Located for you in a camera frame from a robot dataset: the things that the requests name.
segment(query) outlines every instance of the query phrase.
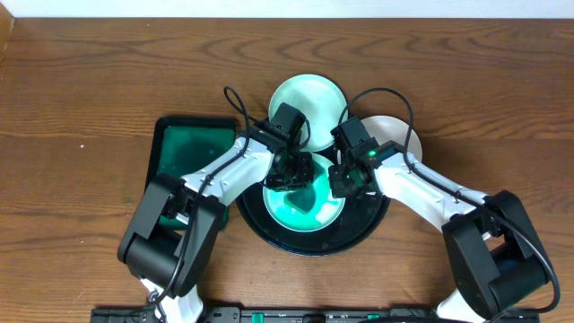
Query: mint green plate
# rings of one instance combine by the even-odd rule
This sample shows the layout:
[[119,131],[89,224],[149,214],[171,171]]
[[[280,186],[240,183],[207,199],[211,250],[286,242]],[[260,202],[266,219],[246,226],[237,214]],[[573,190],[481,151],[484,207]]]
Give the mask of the mint green plate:
[[294,191],[276,192],[263,188],[269,214],[283,227],[299,232],[321,230],[343,211],[344,198],[334,198],[329,187],[328,168],[333,163],[313,153],[315,179],[312,185]]

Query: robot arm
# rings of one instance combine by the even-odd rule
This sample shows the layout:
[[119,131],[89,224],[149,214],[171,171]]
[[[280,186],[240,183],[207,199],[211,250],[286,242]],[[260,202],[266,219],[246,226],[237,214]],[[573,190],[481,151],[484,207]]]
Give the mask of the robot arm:
[[[496,213],[511,220],[549,263],[516,196],[508,191],[487,196],[459,186],[416,161],[402,145],[392,141],[378,145],[358,118],[342,123],[332,134],[335,145],[344,152],[342,164],[329,168],[334,196],[370,188],[407,205],[443,233],[457,290],[438,306],[441,318],[476,323],[495,319],[550,281],[533,250],[491,216]],[[417,173],[426,179],[408,168],[405,153]],[[448,191],[458,192],[474,205]],[[489,251],[484,241],[491,236],[504,236],[505,242]]]
[[[175,277],[169,297],[158,307],[170,314],[170,323],[195,322],[202,311],[196,283],[211,256],[226,206],[262,180],[276,190],[298,188],[313,180],[310,153],[299,152],[295,145],[305,122],[297,109],[282,104],[271,121],[259,122],[242,133],[228,152],[201,170],[181,179],[160,174],[151,181],[120,242],[117,258],[142,280],[150,297],[161,294]],[[207,175],[211,181],[198,196]],[[160,226],[161,216],[190,224],[185,253],[185,240]],[[175,268],[181,258],[183,265],[177,275]]]

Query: green connector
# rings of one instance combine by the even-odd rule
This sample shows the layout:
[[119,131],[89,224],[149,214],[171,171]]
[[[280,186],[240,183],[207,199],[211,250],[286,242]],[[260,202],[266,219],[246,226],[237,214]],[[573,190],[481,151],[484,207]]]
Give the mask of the green connector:
[[251,323],[263,323],[263,313],[253,313]]

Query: wooden table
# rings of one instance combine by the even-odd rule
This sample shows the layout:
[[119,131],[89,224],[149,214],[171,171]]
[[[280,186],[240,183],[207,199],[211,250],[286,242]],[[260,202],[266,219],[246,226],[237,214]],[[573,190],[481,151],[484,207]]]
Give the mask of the wooden table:
[[[544,322],[574,320],[574,22],[20,19],[0,66],[0,321],[87,322],[144,304],[116,260],[167,114],[256,118],[296,74],[412,102],[423,160],[468,187],[521,197],[561,279]],[[371,94],[354,112],[406,119]],[[393,203],[359,246],[326,258],[260,240],[235,206],[199,290],[244,306],[436,305],[453,290],[439,232]],[[543,306],[546,286],[524,302]]]

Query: white wall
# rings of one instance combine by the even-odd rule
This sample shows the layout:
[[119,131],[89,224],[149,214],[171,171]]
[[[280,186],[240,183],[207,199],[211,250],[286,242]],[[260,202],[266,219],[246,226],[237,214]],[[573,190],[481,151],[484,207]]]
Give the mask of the white wall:
[[574,18],[574,0],[0,0],[22,17]]

